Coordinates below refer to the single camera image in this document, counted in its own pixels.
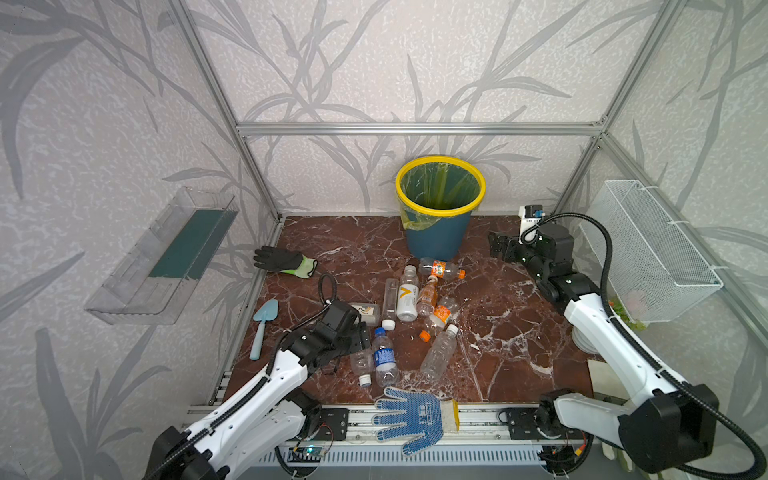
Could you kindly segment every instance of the light blue shovel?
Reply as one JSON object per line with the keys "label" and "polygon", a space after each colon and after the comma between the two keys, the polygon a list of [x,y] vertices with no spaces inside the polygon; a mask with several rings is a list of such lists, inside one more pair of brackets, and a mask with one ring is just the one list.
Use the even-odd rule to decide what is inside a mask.
{"label": "light blue shovel", "polygon": [[256,330],[256,338],[250,349],[250,359],[258,360],[261,357],[261,343],[264,341],[264,329],[266,323],[277,318],[277,299],[267,300],[253,315],[253,321],[259,323]]}

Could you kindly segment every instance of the trowel handle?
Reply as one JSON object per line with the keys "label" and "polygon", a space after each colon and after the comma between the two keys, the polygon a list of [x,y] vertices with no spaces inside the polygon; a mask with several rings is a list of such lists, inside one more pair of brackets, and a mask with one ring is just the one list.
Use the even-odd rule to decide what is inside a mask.
{"label": "trowel handle", "polygon": [[256,338],[253,339],[253,346],[250,348],[250,359],[258,360],[261,357],[261,343],[264,341],[264,328],[266,322],[259,322],[259,328],[256,330]]}

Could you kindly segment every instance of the yellow rim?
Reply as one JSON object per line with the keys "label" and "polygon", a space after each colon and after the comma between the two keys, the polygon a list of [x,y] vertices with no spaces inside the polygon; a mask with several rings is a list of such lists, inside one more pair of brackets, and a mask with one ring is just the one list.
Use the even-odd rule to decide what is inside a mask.
{"label": "yellow rim", "polygon": [[[475,177],[475,179],[478,181],[478,184],[480,185],[480,193],[478,196],[471,203],[466,204],[464,207],[454,208],[451,210],[435,210],[433,208],[422,207],[421,205],[409,199],[405,192],[402,191],[402,188],[400,188],[400,180],[402,180],[402,176],[407,174],[413,168],[418,167],[419,165],[437,163],[455,165],[456,167],[461,167],[472,174],[472,176]],[[478,170],[474,165],[463,160],[459,160],[458,158],[444,157],[442,155],[430,155],[429,157],[421,157],[405,164],[397,173],[397,177],[395,178],[395,187],[397,188],[397,196],[405,205],[408,205],[408,207],[412,208],[415,212],[425,215],[432,215],[433,217],[455,217],[456,215],[471,212],[477,208],[485,196],[485,178],[480,173],[480,170]]]}

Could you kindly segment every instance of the green glove cuff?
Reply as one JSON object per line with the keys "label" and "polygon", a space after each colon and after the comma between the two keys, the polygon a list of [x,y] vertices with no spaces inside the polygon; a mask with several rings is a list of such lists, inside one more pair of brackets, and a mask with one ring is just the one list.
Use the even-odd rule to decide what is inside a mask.
{"label": "green glove cuff", "polygon": [[281,270],[281,273],[290,273],[291,275],[296,275],[299,278],[310,278],[313,273],[315,273],[315,269],[317,268],[317,260],[313,258],[306,258],[304,255],[302,255],[301,264],[299,265],[299,268],[295,270]]}

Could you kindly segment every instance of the glove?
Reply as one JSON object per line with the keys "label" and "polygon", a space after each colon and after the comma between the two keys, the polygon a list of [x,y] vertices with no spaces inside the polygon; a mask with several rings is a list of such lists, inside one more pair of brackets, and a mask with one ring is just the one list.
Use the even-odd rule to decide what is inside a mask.
{"label": "glove", "polygon": [[392,398],[376,400],[376,408],[396,410],[379,413],[373,417],[373,425],[394,425],[379,430],[380,442],[399,437],[415,436],[402,446],[405,456],[415,455],[434,445],[442,438],[443,431],[458,431],[458,406],[455,400],[440,402],[429,393],[407,392],[388,386],[384,395]]}
{"label": "glove", "polygon": [[291,252],[284,248],[261,247],[254,250],[253,265],[268,272],[281,272],[310,278],[317,268],[317,260],[306,258],[301,252]]}

